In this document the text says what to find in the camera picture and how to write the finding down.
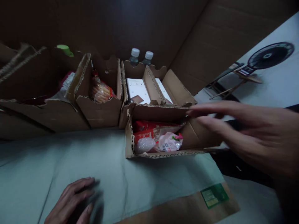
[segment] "light blue tablecloth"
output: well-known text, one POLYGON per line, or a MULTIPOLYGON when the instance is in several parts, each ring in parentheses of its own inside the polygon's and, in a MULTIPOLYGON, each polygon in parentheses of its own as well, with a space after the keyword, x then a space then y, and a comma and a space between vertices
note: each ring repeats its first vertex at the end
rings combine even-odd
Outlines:
POLYGON ((224 182, 209 154, 125 159, 123 130, 61 133, 0 148, 0 223, 43 223, 64 188, 88 176, 101 181, 94 223, 114 223, 224 182))

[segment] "plastic wrapper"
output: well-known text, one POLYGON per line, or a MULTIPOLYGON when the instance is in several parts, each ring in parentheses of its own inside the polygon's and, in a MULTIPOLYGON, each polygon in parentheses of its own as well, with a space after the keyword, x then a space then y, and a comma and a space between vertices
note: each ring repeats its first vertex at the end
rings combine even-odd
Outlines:
POLYGON ((59 99, 61 101, 69 103, 69 100, 65 96, 67 94, 69 86, 71 85, 71 83, 72 83, 72 81, 75 77, 75 74, 76 74, 75 72, 69 71, 65 75, 65 77, 58 83, 58 86, 57 86, 56 89, 53 89, 47 95, 38 96, 38 97, 33 98, 33 99, 23 100, 22 103, 39 106, 39 105, 45 104, 46 103, 45 101, 48 100, 48 99, 59 99))
POLYGON ((143 130, 134 133, 135 152, 137 154, 153 152, 171 152, 180 149, 183 137, 175 135, 185 123, 173 124, 162 122, 136 121, 133 130, 143 130))
POLYGON ((165 135, 167 132, 176 133, 178 130, 180 130, 185 123, 183 124, 171 124, 170 126, 157 126, 152 129, 143 130, 141 132, 134 133, 134 143, 137 145, 138 140, 141 138, 152 138, 156 141, 159 140, 161 135, 165 135))
POLYGON ((100 80, 96 70, 93 70, 93 76, 90 88, 90 98, 94 102, 103 103, 110 97, 116 97, 113 90, 100 80))
POLYGON ((180 133, 176 135, 172 132, 167 132, 165 135, 159 137, 154 148, 161 152, 173 152, 178 151, 182 143, 183 136, 180 133))
POLYGON ((174 123, 165 123, 165 122, 153 122, 153 121, 135 121, 133 123, 133 132, 141 132, 154 128, 159 128, 163 126, 180 126, 179 124, 174 123))
POLYGON ((156 142, 152 138, 141 138, 138 140, 136 145, 137 153, 149 152, 152 148, 154 148, 156 142))

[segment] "green label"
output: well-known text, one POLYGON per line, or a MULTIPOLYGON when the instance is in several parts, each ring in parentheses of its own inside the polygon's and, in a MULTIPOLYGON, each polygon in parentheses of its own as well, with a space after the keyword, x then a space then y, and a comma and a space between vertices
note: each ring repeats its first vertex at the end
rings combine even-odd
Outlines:
POLYGON ((222 184, 216 184, 201 191, 208 209, 229 200, 222 184))

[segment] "white bottle cap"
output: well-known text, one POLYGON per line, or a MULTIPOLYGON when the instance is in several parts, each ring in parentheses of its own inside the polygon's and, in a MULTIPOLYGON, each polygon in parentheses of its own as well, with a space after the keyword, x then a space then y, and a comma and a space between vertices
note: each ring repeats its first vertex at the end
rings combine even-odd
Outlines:
POLYGON ((153 56, 154 56, 154 53, 151 52, 151 51, 147 51, 145 53, 145 58, 148 59, 148 60, 151 60, 153 58, 153 56))
POLYGON ((140 53, 140 50, 137 49, 137 48, 132 48, 132 52, 131 52, 131 55, 133 57, 138 57, 139 56, 139 53, 140 53))

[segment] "hand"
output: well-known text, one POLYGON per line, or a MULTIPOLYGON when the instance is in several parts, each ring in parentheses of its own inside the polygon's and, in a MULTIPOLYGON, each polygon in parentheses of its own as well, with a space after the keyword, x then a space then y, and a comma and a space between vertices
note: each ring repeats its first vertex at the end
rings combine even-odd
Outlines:
POLYGON ((268 175, 295 178, 299 174, 299 114, 282 108, 220 101, 195 105, 187 112, 207 129, 221 135, 240 158, 268 175), (215 118, 207 114, 218 114, 215 118), (245 129, 235 131, 219 120, 238 119, 245 129))
MULTIPOLYGON (((83 178, 69 184, 62 192, 58 202, 47 216, 45 224, 63 224, 67 223, 69 217, 83 200, 89 198, 94 194, 94 190, 85 190, 76 194, 84 187, 88 187, 94 183, 94 178, 83 178)), ((89 223, 93 205, 89 204, 79 217, 77 224, 89 223)))

